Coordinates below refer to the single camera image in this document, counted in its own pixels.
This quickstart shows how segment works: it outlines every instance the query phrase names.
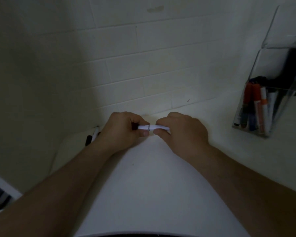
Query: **wall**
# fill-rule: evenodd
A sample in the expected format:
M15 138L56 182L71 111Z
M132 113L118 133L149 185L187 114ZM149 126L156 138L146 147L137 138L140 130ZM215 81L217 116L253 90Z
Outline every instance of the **wall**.
M20 192L48 175L62 133L26 40L0 0L0 177Z
M64 133L242 88L285 0L10 0Z

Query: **forearm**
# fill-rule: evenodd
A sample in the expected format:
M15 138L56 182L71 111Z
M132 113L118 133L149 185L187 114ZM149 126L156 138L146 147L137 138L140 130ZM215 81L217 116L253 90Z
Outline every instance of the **forearm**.
M209 146L191 163L255 236L296 236L296 192Z
M86 147L0 213L0 236L66 236L96 175L111 153Z

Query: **person's left hand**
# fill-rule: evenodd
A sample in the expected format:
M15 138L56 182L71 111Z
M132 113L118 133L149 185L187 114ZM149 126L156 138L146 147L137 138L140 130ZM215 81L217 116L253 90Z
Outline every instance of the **person's left hand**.
M112 113L94 143L108 148L113 154L130 147L139 137L149 136L149 131L132 130L132 123L149 125L140 115L131 112Z

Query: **marker holder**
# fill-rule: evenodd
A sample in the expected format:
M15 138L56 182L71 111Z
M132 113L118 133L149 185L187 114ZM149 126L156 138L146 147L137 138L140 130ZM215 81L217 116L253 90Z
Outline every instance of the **marker holder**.
M252 82L253 78L259 76L265 78L257 79L257 81L254 82L259 83L261 87L266 88L267 100L271 102L270 100L272 100L272 97L274 99L276 96L276 101L273 106L273 114L271 114L272 106L270 103L268 103L267 106L267 116L265 117L268 121L267 124L269 124L267 128L268 131L264 131L264 126L259 129L258 126L260 123L256 120L256 127L254 127L253 111L254 115L256 115L256 109L259 109L259 107L253 106L252 102L250 102L249 105L244 105L247 84ZM296 4L280 5L274 13L269 30L261 45L261 49L258 51L249 78L245 83L232 127L264 138L270 137L279 118L282 116L291 98L295 95Z

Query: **person's left arm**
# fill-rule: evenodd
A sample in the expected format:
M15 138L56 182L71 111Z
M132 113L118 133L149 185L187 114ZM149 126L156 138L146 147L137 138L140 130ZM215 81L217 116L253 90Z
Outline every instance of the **person's left arm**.
M107 159L149 135L133 131L132 123L149 124L130 112L113 113L94 142L0 213L0 237L67 236Z

